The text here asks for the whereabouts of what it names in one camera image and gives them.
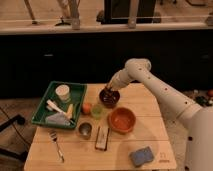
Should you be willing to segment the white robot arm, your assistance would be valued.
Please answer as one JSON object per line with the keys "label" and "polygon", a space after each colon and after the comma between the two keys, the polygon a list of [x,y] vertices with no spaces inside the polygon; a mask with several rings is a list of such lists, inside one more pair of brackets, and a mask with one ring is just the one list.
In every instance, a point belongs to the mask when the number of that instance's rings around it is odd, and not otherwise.
{"label": "white robot arm", "polygon": [[151,62],[145,58],[126,61],[106,87],[112,91],[142,83],[158,100],[164,102],[188,130],[184,165],[187,171],[213,171],[213,106],[202,107],[197,102],[163,82],[151,72]]}

